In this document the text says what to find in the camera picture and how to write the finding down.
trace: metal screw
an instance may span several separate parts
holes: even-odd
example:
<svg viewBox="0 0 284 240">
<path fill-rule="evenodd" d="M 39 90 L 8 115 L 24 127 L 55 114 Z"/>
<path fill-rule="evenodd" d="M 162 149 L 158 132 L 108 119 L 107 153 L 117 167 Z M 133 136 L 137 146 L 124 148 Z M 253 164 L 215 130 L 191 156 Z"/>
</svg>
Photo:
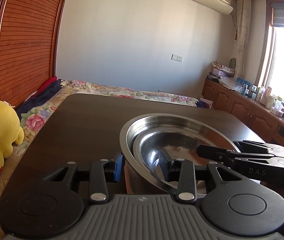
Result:
<svg viewBox="0 0 284 240">
<path fill-rule="evenodd" d="M 184 201 L 189 201 L 194 199 L 194 195 L 190 192 L 182 192 L 179 194 L 179 199 L 184 200 Z"/>
<path fill-rule="evenodd" d="M 103 201 L 106 200 L 106 195 L 103 193 L 93 193 L 90 198 L 94 201 Z"/>
</svg>

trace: star logo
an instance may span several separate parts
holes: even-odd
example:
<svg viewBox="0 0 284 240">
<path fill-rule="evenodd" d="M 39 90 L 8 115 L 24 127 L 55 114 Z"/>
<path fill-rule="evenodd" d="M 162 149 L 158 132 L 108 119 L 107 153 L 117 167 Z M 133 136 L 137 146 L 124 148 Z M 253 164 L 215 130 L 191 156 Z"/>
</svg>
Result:
<svg viewBox="0 0 284 240">
<path fill-rule="evenodd" d="M 142 197 L 139 197 L 138 200 L 141 201 L 141 202 L 144 202 L 144 201 L 147 201 L 148 199 L 146 197 L 142 196 Z"/>
</svg>

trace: cabinet door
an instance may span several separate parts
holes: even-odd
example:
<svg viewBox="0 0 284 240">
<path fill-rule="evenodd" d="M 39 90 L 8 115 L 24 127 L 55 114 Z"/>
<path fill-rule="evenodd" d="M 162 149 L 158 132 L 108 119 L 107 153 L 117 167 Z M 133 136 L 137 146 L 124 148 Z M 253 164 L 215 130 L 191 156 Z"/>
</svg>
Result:
<svg viewBox="0 0 284 240">
<path fill-rule="evenodd" d="M 217 87 L 218 87 L 217 83 L 206 79 L 202 90 L 203 98 L 213 101 L 213 96 L 215 95 Z"/>
<path fill-rule="evenodd" d="M 278 120 L 271 114 L 258 108 L 254 108 L 249 119 L 249 127 L 258 136 L 269 143 L 278 127 Z"/>
<path fill-rule="evenodd" d="M 241 122 L 247 124 L 253 111 L 253 106 L 239 96 L 234 96 L 227 111 Z"/>
<path fill-rule="evenodd" d="M 231 90 L 218 86 L 215 97 L 213 98 L 214 110 L 226 111 L 227 106 L 232 100 L 232 96 Z"/>
</svg>

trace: wooden window frame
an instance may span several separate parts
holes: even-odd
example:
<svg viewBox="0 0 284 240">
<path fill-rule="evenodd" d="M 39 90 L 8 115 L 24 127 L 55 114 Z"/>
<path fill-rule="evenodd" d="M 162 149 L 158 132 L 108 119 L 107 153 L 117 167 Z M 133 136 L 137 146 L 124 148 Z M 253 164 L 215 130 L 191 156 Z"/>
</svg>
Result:
<svg viewBox="0 0 284 240">
<path fill-rule="evenodd" d="M 272 60 L 275 34 L 274 28 L 272 27 L 273 8 L 271 7 L 271 4 L 280 2 L 284 2 L 284 0 L 266 0 L 266 22 L 264 31 L 264 42 L 262 47 L 260 65 L 254 83 L 257 87 L 265 85 Z"/>
</svg>

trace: beige curtain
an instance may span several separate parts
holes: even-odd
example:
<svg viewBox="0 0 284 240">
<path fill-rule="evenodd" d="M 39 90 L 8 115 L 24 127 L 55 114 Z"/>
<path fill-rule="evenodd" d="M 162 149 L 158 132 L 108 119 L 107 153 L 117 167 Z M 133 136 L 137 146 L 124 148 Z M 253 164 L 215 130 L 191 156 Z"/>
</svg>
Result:
<svg viewBox="0 0 284 240">
<path fill-rule="evenodd" d="M 244 52 L 249 39 L 251 22 L 251 0 L 237 0 L 238 2 L 238 48 L 234 78 L 243 78 Z"/>
</svg>

